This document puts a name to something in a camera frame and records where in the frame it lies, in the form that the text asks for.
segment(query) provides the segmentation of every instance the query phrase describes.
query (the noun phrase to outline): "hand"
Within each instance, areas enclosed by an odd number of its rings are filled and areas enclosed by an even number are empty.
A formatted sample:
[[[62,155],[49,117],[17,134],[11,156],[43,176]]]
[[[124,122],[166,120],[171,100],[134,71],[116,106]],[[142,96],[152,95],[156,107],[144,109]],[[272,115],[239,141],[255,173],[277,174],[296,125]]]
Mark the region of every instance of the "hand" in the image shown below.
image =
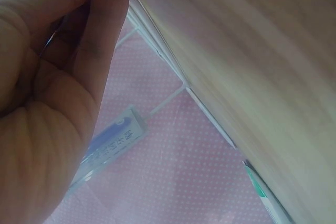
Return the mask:
[[[0,0],[0,223],[41,223],[62,200],[128,2]]]

